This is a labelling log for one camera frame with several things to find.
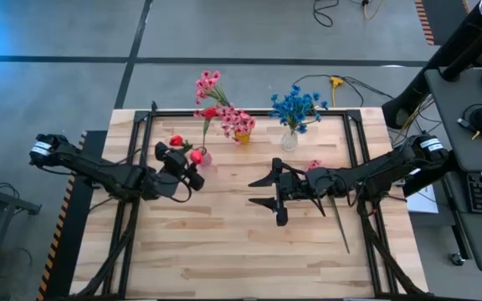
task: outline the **concrete floor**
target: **concrete floor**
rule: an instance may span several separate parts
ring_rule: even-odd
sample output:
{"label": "concrete floor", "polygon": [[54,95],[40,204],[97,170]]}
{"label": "concrete floor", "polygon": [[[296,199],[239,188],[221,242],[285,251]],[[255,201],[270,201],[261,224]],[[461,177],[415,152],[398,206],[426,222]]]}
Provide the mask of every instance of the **concrete floor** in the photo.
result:
{"label": "concrete floor", "polygon": [[[0,55],[127,58],[144,3],[0,0]],[[330,63],[334,65],[137,64],[123,107],[147,108],[155,100],[161,108],[192,108],[194,80],[203,69],[223,73],[228,97],[239,107],[269,107],[271,94],[287,90],[305,74],[350,75],[395,95],[418,68],[377,67],[372,61],[424,61],[437,49],[425,42],[413,0],[387,0],[370,22],[363,20],[359,6],[342,0],[328,11],[333,28],[313,20],[311,5],[299,0],[154,1],[139,57],[328,59],[335,60]],[[360,63],[353,67],[337,60]],[[0,299],[36,297],[67,181],[28,165],[34,137],[62,133],[75,143],[84,130],[106,130],[125,67],[0,62],[0,181],[12,183],[22,198],[43,205],[38,216],[20,214],[12,221],[0,252]],[[330,98],[325,79],[305,79],[301,85]],[[360,91],[365,106],[387,101]],[[338,106],[360,104],[347,87],[339,88],[336,97]],[[425,115],[439,118],[434,106]],[[426,130],[433,126],[426,120],[419,123]],[[433,133],[449,145],[442,126]],[[445,259],[456,251],[450,229],[414,231],[433,293],[482,298],[482,272],[474,262],[457,268]],[[31,266],[20,247],[33,255]]]}

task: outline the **red flower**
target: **red flower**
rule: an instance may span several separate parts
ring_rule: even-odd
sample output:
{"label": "red flower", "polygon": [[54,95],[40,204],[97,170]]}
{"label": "red flower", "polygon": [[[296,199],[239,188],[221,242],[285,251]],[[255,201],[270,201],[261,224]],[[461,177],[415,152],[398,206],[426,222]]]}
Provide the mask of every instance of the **red flower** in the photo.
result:
{"label": "red flower", "polygon": [[194,152],[191,153],[191,161],[193,161],[196,164],[201,164],[202,163],[202,152],[199,150],[195,150]]}
{"label": "red flower", "polygon": [[169,142],[171,146],[182,146],[183,138],[180,135],[174,135]]}
{"label": "red flower", "polygon": [[206,119],[212,119],[213,117],[215,117],[217,115],[217,109],[211,107],[211,108],[207,108],[204,110],[204,113],[203,113],[204,117],[206,117]]}

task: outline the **metal pole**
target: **metal pole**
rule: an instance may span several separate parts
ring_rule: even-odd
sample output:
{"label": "metal pole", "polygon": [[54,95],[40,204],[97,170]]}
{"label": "metal pole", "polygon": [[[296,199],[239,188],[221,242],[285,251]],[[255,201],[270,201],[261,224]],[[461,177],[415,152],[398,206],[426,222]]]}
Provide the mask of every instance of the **metal pole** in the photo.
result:
{"label": "metal pole", "polygon": [[468,68],[481,54],[482,36],[442,72],[442,77],[447,80],[454,79],[463,70]]}
{"label": "metal pole", "polygon": [[386,125],[393,129],[401,129],[404,120],[397,120],[400,112],[404,111],[410,116],[415,109],[425,100],[429,91],[423,73],[429,69],[437,69],[449,65],[454,57],[462,53],[482,34],[482,14],[478,3],[449,40],[440,47],[427,64],[419,71],[408,87],[395,99],[382,106]]}

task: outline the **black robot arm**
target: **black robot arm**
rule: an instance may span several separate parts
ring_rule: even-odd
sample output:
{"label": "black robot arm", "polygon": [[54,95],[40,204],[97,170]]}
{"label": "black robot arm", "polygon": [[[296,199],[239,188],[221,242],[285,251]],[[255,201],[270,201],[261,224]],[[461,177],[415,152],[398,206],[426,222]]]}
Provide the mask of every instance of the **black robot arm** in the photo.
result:
{"label": "black robot arm", "polygon": [[[114,163],[95,158],[70,144],[63,135],[38,135],[29,156],[29,164],[38,168],[63,166],[77,175],[85,176],[90,182],[100,183],[118,200],[127,200],[134,196],[141,196],[144,200],[155,200],[159,196],[172,197],[180,182],[196,191],[204,184],[204,179],[197,174],[194,163],[189,165],[182,152],[169,149],[162,142],[156,145],[156,158],[164,163],[159,172],[149,166]],[[132,159],[130,156],[126,161],[131,163]]]}
{"label": "black robot arm", "polygon": [[286,201],[311,199],[315,203],[314,199],[317,198],[322,211],[320,198],[324,195],[343,197],[347,196],[349,191],[356,189],[358,202],[356,210],[361,217],[366,238],[375,246],[407,293],[425,294],[399,267],[373,230],[369,222],[370,214],[368,214],[366,202],[379,202],[389,192],[394,181],[407,177],[411,173],[440,168],[448,157],[449,153],[435,136],[416,135],[406,139],[401,146],[386,155],[355,168],[320,167],[304,172],[288,166],[279,158],[274,158],[271,172],[264,179],[253,182],[249,186],[275,184],[276,197],[250,199],[250,201],[276,212],[277,225],[284,226],[288,222]]}

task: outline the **wooden tabletop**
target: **wooden tabletop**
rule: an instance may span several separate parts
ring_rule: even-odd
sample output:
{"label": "wooden tabletop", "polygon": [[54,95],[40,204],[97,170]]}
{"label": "wooden tabletop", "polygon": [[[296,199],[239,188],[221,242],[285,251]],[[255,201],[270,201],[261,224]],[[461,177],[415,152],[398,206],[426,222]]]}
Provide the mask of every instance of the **wooden tabletop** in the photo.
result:
{"label": "wooden tabletop", "polygon": [[[371,158],[389,152],[392,147],[381,109],[360,110]],[[134,112],[113,112],[105,159],[118,161],[126,157]],[[345,199],[336,199],[336,203],[350,254],[328,199],[324,200],[327,217],[322,217],[309,200],[287,202],[290,221],[285,227],[276,226],[269,209],[248,201],[250,197],[274,195],[273,187],[247,187],[269,173],[273,157],[301,169],[313,159],[321,160],[326,167],[351,166],[340,117],[323,117],[322,122],[309,125],[308,132],[299,135],[299,146],[293,153],[280,148],[285,131],[277,120],[261,117],[250,144],[235,145],[223,136],[220,124],[212,122],[206,147],[213,163],[199,169],[206,179],[204,188],[183,204],[166,198],[141,201],[127,298],[373,296],[360,217]],[[203,121],[192,117],[154,118],[148,165],[162,165],[153,155],[157,142],[167,143],[172,135],[182,135],[200,144],[202,132]],[[354,125],[353,135],[361,160]],[[403,197],[397,188],[391,194]],[[107,197],[104,191],[95,192],[92,205]],[[184,197],[186,188],[179,186],[177,198]],[[406,203],[386,199],[381,206],[392,255],[416,285],[427,289]],[[107,257],[115,212],[116,202],[108,202],[89,214],[72,293],[88,283]],[[121,259],[115,275],[120,272]],[[386,288],[382,260],[377,259]],[[118,286],[117,277],[113,289]]]}

